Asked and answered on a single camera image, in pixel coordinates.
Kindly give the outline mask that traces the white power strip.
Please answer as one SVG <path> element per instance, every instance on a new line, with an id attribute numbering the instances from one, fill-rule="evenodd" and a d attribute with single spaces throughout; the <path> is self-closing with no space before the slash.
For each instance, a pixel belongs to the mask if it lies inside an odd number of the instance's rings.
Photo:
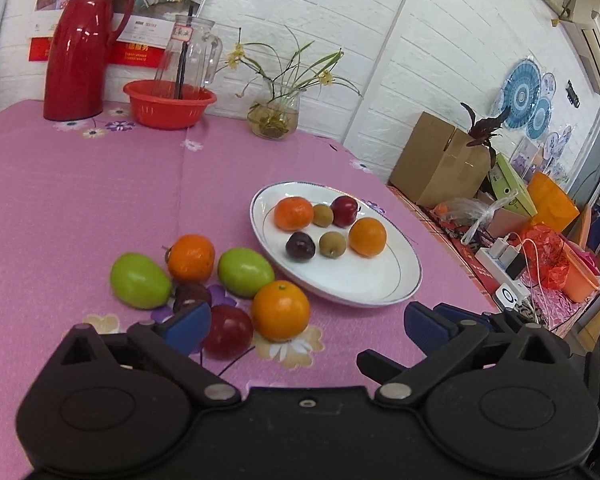
<path id="1" fill-rule="evenodd" d="M 502 310 L 518 309 L 530 298 L 530 290 L 519 278 L 526 263 L 524 255 L 505 238 L 498 238 L 489 248 L 480 248 L 476 258 L 498 283 L 493 297 Z"/>

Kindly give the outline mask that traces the dark purple plant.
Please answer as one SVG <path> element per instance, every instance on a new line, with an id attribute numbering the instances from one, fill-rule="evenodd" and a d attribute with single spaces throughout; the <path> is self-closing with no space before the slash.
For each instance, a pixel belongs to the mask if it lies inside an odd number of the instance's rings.
<path id="1" fill-rule="evenodd" d="M 491 139 L 495 136 L 495 133 L 504 124 L 510 114 L 510 107 L 506 106 L 504 110 L 496 117 L 488 117 L 477 120 L 475 111 L 466 103 L 460 102 L 460 105 L 464 107 L 469 115 L 471 126 L 468 130 L 468 136 L 471 140 L 466 144 L 468 148 L 474 148 L 475 146 L 485 146 L 489 150 L 490 164 L 495 165 L 496 151 L 494 150 Z"/>

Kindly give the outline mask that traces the brown longan fruit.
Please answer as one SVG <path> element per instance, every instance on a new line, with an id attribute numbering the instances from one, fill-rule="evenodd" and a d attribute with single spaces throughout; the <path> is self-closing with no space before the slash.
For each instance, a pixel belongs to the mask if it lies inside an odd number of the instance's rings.
<path id="1" fill-rule="evenodd" d="M 329 259 L 337 259 L 346 251 L 347 240 L 339 232 L 329 231 L 321 236 L 318 246 L 320 246 L 322 256 Z"/>

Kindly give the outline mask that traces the red plastic basket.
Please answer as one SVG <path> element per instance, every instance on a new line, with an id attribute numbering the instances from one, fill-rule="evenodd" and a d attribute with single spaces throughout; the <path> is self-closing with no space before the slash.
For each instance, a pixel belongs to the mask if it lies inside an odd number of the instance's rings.
<path id="1" fill-rule="evenodd" d="M 195 88 L 184 84 L 181 99 L 155 96 L 155 90 L 166 93 L 175 89 L 172 82 L 158 82 L 150 79 L 134 80 L 123 87 L 130 99 L 133 119 L 142 126 L 158 130 L 181 130 L 193 127 L 199 122 L 206 108 L 218 97 L 206 88 Z"/>

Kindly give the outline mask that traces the large orange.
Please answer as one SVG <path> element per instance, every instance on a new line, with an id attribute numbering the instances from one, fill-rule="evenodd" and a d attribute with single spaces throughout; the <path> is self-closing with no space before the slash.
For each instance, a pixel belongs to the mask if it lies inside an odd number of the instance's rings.
<path id="1" fill-rule="evenodd" d="M 254 330 L 272 341 L 287 341 L 309 325 L 311 307 L 302 290 L 290 281 L 274 281 L 253 297 L 250 315 Z"/>

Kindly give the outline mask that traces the brown cardboard box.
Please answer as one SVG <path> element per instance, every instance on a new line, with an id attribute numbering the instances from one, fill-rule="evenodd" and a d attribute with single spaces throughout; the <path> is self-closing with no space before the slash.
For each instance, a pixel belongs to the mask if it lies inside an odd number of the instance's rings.
<path id="1" fill-rule="evenodd" d="M 485 146 L 468 146 L 469 141 L 463 130 L 422 112 L 389 183 L 426 208 L 474 197 L 491 169 L 491 157 Z"/>

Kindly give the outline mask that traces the mandarin with stem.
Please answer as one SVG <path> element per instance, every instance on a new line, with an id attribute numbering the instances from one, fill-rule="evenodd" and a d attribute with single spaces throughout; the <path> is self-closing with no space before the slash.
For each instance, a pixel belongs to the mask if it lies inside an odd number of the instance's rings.
<path id="1" fill-rule="evenodd" d="M 164 260 L 174 280 L 203 283 L 211 278 L 215 248 L 205 236 L 185 234 L 166 250 Z"/>

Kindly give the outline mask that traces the large red plum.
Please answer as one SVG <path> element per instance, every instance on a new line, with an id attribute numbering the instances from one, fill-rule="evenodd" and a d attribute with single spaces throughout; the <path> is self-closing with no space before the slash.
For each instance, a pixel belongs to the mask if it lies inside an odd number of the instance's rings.
<path id="1" fill-rule="evenodd" d="M 211 309 L 211 327 L 202 350 L 212 359 L 232 360 L 250 348 L 252 337 L 250 316 L 238 307 L 223 304 Z"/>

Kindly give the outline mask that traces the green fruit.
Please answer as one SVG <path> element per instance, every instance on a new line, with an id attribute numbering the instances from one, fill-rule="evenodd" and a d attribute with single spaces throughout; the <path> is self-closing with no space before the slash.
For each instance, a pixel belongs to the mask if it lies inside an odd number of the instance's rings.
<path id="1" fill-rule="evenodd" d="M 116 259 L 109 273 L 109 284 L 117 300 L 137 310 L 163 306 L 172 290 L 172 282 L 163 268 L 138 252 L 126 252 Z"/>
<path id="2" fill-rule="evenodd" d="M 223 252 L 219 258 L 218 278 L 232 294 L 253 298 L 262 287 L 275 280 L 275 272 L 258 252 L 236 247 Z"/>

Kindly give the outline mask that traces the glass vase with plant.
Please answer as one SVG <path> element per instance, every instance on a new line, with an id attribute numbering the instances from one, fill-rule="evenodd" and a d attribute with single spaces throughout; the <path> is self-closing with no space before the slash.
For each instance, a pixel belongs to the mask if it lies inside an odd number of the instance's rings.
<path id="1" fill-rule="evenodd" d="M 250 71 L 250 79 L 236 93 L 238 99 L 244 98 L 254 84 L 260 86 L 246 111 L 246 122 L 251 133 L 261 139 L 281 141 L 295 133 L 301 97 L 310 90 L 338 87 L 362 96 L 353 81 L 336 73 L 344 57 L 341 48 L 311 56 L 312 40 L 302 41 L 294 32 L 290 36 L 294 50 L 281 54 L 274 44 L 245 40 L 238 34 L 218 69 Z"/>

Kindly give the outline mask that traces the dark plum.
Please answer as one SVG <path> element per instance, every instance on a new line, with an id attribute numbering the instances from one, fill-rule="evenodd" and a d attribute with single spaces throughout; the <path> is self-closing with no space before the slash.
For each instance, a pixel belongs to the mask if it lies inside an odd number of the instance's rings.
<path id="1" fill-rule="evenodd" d="M 208 289 L 204 285 L 195 282 L 178 284 L 174 292 L 173 313 L 178 313 L 194 304 L 212 306 L 212 296 Z"/>
<path id="2" fill-rule="evenodd" d="M 297 261 L 308 261 L 315 256 L 315 244 L 305 232 L 294 232 L 285 245 L 287 255 Z"/>

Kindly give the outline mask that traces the dark plum back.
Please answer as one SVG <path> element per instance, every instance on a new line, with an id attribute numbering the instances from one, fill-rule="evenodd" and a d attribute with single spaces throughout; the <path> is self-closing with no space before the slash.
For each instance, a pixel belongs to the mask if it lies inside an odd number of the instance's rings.
<path id="1" fill-rule="evenodd" d="M 212 296 L 208 289 L 204 285 L 195 282 L 178 284 L 174 292 L 173 313 L 178 313 L 194 304 L 212 306 Z"/>

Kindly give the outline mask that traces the small yellow-brown longan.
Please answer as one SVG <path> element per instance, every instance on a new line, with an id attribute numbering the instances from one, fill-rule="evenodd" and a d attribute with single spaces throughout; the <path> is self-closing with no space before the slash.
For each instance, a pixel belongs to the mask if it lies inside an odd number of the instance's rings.
<path id="1" fill-rule="evenodd" d="M 316 204 L 313 206 L 312 223 L 320 228 L 328 228 L 334 222 L 334 212 L 332 208 L 325 204 Z"/>

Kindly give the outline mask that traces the dark plum front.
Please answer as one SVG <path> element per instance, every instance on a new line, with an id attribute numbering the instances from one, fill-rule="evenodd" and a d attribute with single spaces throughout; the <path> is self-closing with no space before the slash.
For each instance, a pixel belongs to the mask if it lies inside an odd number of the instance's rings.
<path id="1" fill-rule="evenodd" d="M 315 244 L 305 232 L 294 232 L 285 245 L 287 255 L 297 261 L 308 261 L 315 256 Z"/>

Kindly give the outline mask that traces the orange bag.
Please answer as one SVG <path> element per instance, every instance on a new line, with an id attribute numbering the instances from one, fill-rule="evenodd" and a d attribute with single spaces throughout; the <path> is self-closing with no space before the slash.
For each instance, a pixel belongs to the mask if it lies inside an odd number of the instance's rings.
<path id="1" fill-rule="evenodd" d="M 533 175 L 528 192 L 536 208 L 530 226 L 542 223 L 556 232 L 562 232 L 580 214 L 576 204 L 562 188 L 542 172 Z"/>

